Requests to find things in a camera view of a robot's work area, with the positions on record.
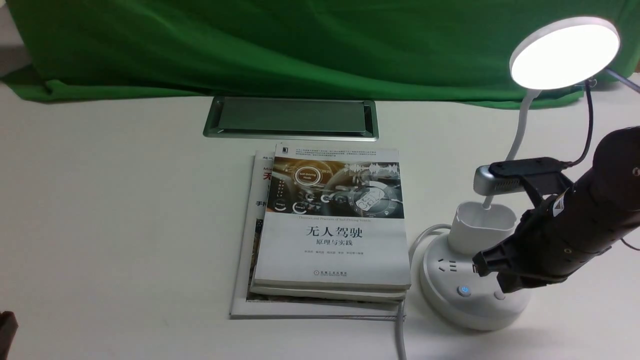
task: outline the book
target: book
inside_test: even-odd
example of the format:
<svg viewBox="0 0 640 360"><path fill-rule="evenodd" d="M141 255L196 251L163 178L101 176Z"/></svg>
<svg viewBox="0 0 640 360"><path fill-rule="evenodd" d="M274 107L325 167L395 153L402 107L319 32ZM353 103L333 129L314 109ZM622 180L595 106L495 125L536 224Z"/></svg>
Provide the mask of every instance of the book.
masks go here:
<svg viewBox="0 0 640 360"><path fill-rule="evenodd" d="M274 296L250 291L253 269L258 258L273 158L273 151L259 151L255 155L230 318L343 318L395 321L397 304Z"/></svg>
<svg viewBox="0 0 640 360"><path fill-rule="evenodd" d="M279 144L259 254L255 292L405 292L411 279L397 151Z"/></svg>

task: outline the lamp head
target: lamp head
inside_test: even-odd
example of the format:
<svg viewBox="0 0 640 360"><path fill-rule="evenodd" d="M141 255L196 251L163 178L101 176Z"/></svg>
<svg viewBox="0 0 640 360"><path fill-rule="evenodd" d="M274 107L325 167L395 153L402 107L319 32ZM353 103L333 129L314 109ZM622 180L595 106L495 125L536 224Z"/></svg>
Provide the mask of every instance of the lamp head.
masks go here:
<svg viewBox="0 0 640 360"><path fill-rule="evenodd" d="M525 88L564 88L599 73L619 48L620 36L609 21L572 17L524 39L513 51L509 69L513 80Z"/></svg>

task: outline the round power strip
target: round power strip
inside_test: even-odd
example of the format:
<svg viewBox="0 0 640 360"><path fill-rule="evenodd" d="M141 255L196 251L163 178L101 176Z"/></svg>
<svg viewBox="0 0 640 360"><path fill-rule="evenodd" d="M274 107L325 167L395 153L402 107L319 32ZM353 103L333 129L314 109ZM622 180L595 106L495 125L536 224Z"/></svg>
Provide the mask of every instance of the round power strip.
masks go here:
<svg viewBox="0 0 640 360"><path fill-rule="evenodd" d="M451 250L447 237L435 238L424 253L419 271L427 301L451 322L469 329L499 330L513 323L531 292L502 293L497 274L480 277L469 256Z"/></svg>

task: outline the publisher logo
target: publisher logo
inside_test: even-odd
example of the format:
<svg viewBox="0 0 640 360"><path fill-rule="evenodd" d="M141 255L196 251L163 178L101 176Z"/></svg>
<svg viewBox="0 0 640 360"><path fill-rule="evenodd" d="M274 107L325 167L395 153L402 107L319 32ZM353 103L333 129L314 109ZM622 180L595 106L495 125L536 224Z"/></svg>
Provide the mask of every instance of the publisher logo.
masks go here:
<svg viewBox="0 0 640 360"><path fill-rule="evenodd" d="M347 276L346 271L326 271L326 270L315 270L315 276Z"/></svg>

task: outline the self-driving car book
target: self-driving car book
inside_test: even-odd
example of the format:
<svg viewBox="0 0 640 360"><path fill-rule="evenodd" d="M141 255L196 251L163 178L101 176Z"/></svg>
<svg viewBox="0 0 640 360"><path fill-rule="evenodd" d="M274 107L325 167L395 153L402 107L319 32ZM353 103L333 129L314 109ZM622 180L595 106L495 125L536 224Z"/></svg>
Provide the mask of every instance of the self-driving car book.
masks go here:
<svg viewBox="0 0 640 360"><path fill-rule="evenodd" d="M411 279L400 177L396 150L278 145L252 292L403 299Z"/></svg>

